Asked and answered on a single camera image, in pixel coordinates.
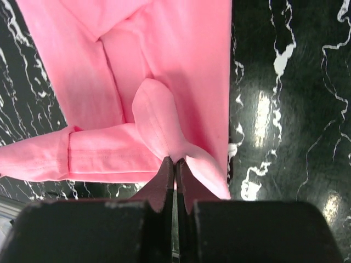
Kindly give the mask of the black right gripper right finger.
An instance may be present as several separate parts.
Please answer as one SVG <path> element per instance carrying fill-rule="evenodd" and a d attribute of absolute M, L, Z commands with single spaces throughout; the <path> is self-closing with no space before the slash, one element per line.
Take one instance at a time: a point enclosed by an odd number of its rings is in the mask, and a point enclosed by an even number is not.
<path fill-rule="evenodd" d="M 175 166 L 180 262 L 342 262 L 322 213 L 307 202 L 229 201 Z"/>

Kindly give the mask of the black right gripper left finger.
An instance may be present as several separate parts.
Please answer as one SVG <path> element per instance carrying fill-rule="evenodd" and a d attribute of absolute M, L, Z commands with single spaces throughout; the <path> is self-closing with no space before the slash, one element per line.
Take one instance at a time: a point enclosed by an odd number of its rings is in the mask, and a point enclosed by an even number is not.
<path fill-rule="evenodd" d="M 171 262 L 173 162 L 128 200 L 28 204 L 14 221 L 1 262 Z"/>

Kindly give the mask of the pink t shirt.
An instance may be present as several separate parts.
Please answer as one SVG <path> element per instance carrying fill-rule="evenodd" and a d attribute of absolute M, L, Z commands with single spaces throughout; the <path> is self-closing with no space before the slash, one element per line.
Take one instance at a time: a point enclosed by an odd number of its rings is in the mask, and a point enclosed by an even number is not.
<path fill-rule="evenodd" d="M 18 1 L 67 127 L 1 147 L 26 181 L 227 185 L 231 1 Z"/>

